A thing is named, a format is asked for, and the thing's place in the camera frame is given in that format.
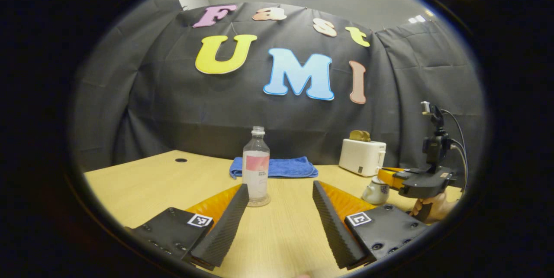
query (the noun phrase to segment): wooden table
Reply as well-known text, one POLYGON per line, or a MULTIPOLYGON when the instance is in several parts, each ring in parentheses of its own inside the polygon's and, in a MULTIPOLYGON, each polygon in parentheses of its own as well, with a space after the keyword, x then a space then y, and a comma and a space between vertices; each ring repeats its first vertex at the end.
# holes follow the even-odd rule
MULTIPOLYGON (((174 150, 134 162, 85 173, 99 201, 123 226, 142 225, 168 207, 187 209, 225 189, 242 183, 229 175, 232 160, 174 150), (175 159, 187 159, 186 163, 175 159)), ((312 199, 314 180, 329 183, 360 197, 370 178, 338 165, 317 165, 316 178, 269 179, 271 203, 247 207, 237 235, 220 268, 228 278, 338 277, 319 213, 312 199)), ((459 199, 459 188, 448 187, 448 201, 459 199)), ((404 211, 415 199, 391 191, 388 203, 404 211)))

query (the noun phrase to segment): human hand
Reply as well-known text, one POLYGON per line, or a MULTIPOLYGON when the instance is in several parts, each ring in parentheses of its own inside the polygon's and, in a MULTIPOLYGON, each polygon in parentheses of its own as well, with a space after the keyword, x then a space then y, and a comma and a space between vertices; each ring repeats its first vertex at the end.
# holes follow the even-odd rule
POLYGON ((431 207, 431 211, 427 216, 427 219, 424 221, 424 223, 432 223, 444 219, 444 217, 447 216, 447 214, 452 209, 453 204, 455 203, 447 202, 446 193, 438 194, 432 198, 418 199, 415 202, 414 208, 412 209, 412 212, 410 212, 410 215, 418 215, 424 204, 433 204, 433 206, 431 207))

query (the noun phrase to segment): plastic bottle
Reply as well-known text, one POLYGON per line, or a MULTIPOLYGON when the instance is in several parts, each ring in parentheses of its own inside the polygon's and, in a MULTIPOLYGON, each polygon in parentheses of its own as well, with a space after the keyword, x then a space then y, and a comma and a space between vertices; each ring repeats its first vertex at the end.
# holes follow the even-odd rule
POLYGON ((269 147, 264 142, 263 126, 254 126, 251 133, 252 139, 243 148, 243 183, 248 185, 249 207, 261 207, 269 203, 269 147))

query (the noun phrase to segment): letter m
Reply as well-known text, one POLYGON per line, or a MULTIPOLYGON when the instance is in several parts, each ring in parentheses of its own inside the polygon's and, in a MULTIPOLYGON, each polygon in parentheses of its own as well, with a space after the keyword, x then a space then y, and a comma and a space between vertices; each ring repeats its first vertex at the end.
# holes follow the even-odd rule
POLYGON ((285 95, 289 89, 285 86, 285 75, 289 80, 295 95, 300 95, 309 79, 310 88, 306 94, 315 99, 332 100, 335 98, 329 82, 330 57, 312 54, 302 67, 291 50, 272 48, 269 54, 273 56, 273 68, 269 84, 264 86, 264 92, 271 95, 285 95))

